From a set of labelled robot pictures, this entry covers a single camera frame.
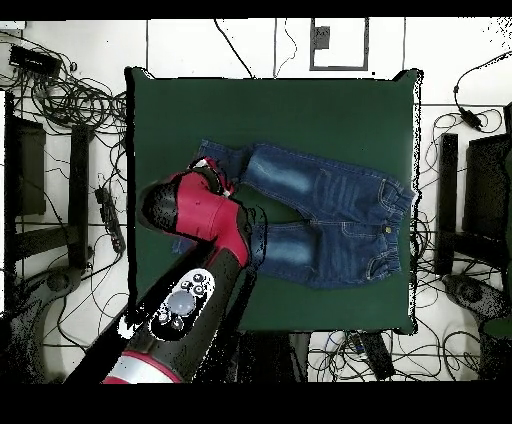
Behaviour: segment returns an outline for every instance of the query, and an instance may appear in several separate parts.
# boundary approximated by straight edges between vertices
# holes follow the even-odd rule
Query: black cable
[[[505,52],[505,53],[502,53],[494,58],[492,58],[491,60],[488,60],[487,62],[481,64],[481,65],[478,65],[478,66],[475,66],[474,68],[471,68],[469,71],[466,71],[464,72],[460,78],[457,80],[457,83],[455,84],[455,87],[453,88],[453,98],[455,100],[455,104],[457,105],[457,108],[460,110],[462,109],[459,105],[459,102],[457,100],[457,94],[459,92],[459,84],[462,80],[462,78],[464,78],[467,74],[469,74],[470,72],[473,72],[473,71],[476,71],[477,69],[480,69],[480,68],[483,68],[483,67],[487,67],[489,65],[493,65],[494,63],[497,63],[503,59],[506,59],[507,57],[511,56],[512,55],[512,50],[509,50],[508,52]]]
[[[288,38],[292,41],[293,45],[295,46],[295,51],[293,52],[293,56],[289,56],[283,63],[281,63],[281,66],[279,66],[279,70],[277,71],[277,74],[274,73],[274,78],[277,78],[279,76],[279,72],[281,72],[281,68],[286,64],[286,62],[288,62],[289,60],[295,59],[295,54],[297,53],[297,43],[288,33],[288,30],[286,29],[287,23],[288,23],[288,18],[286,18],[284,21],[284,32],[286,33]]]
[[[444,339],[443,339],[443,344],[442,344],[442,350],[443,350],[443,360],[444,360],[444,364],[445,364],[445,367],[446,367],[446,370],[448,371],[448,374],[450,375],[450,377],[452,378],[453,381],[457,381],[457,379],[455,378],[455,376],[453,375],[452,373],[452,367],[450,366],[450,364],[448,363],[448,355],[446,355],[446,342],[453,336],[456,336],[457,334],[463,334],[465,336],[469,336],[471,337],[472,339],[474,339],[478,344],[480,344],[480,339],[476,336],[474,336],[473,334],[467,332],[467,331],[454,331],[450,334],[448,334]],[[472,369],[471,366],[468,366],[467,364],[465,364],[464,362],[462,361],[459,361],[457,360],[457,362],[459,363],[459,367],[460,367],[460,364],[464,364],[466,365],[468,368]]]
[[[110,301],[116,297],[116,296],[119,296],[121,294],[124,294],[125,296],[130,296],[128,293],[123,293],[123,292],[119,292],[119,293],[114,293],[112,296],[109,297],[109,299],[106,301],[105,303],[105,306],[103,306],[103,308],[101,309],[101,315],[100,315],[100,320],[98,321],[98,336],[100,335],[100,331],[101,331],[101,319],[103,318],[103,315],[106,315],[107,317],[109,317],[110,319],[114,319],[115,317],[111,317],[110,315],[108,315],[107,313],[105,313],[105,309],[107,307],[107,305],[110,303]]]
[[[227,43],[229,44],[229,47],[231,47],[231,50],[233,51],[233,53],[235,53],[236,57],[238,58],[238,60],[240,61],[240,63],[242,65],[244,65],[244,68],[245,70],[247,71],[247,73],[249,74],[249,76],[251,78],[254,78],[254,75],[251,73],[251,71],[249,70],[249,68],[247,67],[247,65],[245,64],[245,62],[242,60],[242,58],[240,57],[240,55],[237,53],[237,51],[235,50],[235,48],[233,47],[233,44],[231,44],[231,41],[229,41],[229,38],[228,36],[226,35],[226,33],[221,29],[221,27],[219,26],[219,24],[217,23],[217,19],[214,19],[213,22],[215,23],[215,26],[217,27],[217,29],[219,30],[219,32],[222,34],[222,36],[224,37],[224,39],[227,41]]]
[[[98,241],[100,241],[100,239],[102,239],[103,237],[106,237],[108,236],[108,234],[102,234],[101,236],[99,236],[96,241],[94,242],[94,246],[92,247],[92,251],[93,251],[93,257],[92,257],[92,267],[91,267],[91,271],[94,271],[94,262],[95,262],[95,259],[96,259],[96,245],[98,244]],[[94,297],[94,289],[92,287],[92,276],[93,274],[91,273],[91,275],[89,276],[90,279],[91,279],[91,296],[92,296],[92,300],[94,301],[94,304],[96,305],[96,307],[98,308],[98,310],[101,312],[101,307],[100,305],[98,305],[98,302],[96,301],[96,298]]]
[[[71,343],[72,345],[80,348],[82,350],[82,352],[84,353],[87,353],[87,351],[85,350],[85,348],[78,344],[77,342],[75,342],[74,340],[70,339],[68,336],[66,336],[66,334],[64,334],[64,331],[62,330],[60,324],[61,324],[61,319],[62,319],[62,315],[64,314],[64,311],[66,310],[66,305],[67,305],[67,300],[68,296],[64,296],[63,300],[64,300],[64,305],[62,306],[62,309],[60,311],[60,314],[59,314],[59,317],[57,318],[57,329],[59,330],[59,333],[62,337],[64,337],[64,339],[66,339],[69,343]]]
[[[113,267],[115,264],[117,264],[121,258],[123,257],[123,255],[117,255],[117,258],[108,266],[96,271],[95,273],[93,273],[94,275],[95,274],[98,274],[108,268],[111,268]],[[89,278],[90,276],[87,276],[87,277],[83,277],[81,281],[84,281],[86,280],[87,278]],[[103,282],[103,280],[101,280],[97,285],[96,287],[94,288],[93,291],[96,291],[98,289],[98,287],[100,286],[100,284]],[[67,314],[61,321],[60,323],[62,324],[71,314],[73,314],[80,306],[82,306],[86,301],[87,299],[89,299],[89,297],[91,297],[91,294],[89,293],[85,298],[84,300],[82,300],[69,314]],[[53,327],[50,331],[48,331],[44,336],[43,336],[43,340],[48,336],[48,334],[50,334],[53,330],[55,330],[57,328],[57,326]]]

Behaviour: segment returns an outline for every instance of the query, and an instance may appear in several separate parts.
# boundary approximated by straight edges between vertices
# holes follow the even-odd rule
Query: green table
[[[152,181],[183,170],[203,138],[230,147],[267,141],[379,169],[410,186],[415,70],[397,81],[152,79],[139,68],[131,73],[137,196]],[[270,222],[299,216],[250,189],[237,197],[249,207],[262,206]],[[340,290],[313,290],[260,275],[240,329],[411,333],[409,224],[407,217],[400,235],[402,273]],[[139,296],[175,261],[171,245],[169,236],[136,223]]]

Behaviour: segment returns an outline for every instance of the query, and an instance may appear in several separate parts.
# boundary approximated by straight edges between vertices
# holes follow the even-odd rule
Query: blue jeans
[[[398,232],[414,193],[389,175],[270,144],[235,150],[203,140],[202,156],[216,159],[235,184],[251,186],[304,218],[268,225],[259,273],[312,288],[342,288],[400,271]],[[252,252],[260,255],[262,231],[261,224],[253,228]],[[183,253],[192,244],[179,238],[173,251]]]

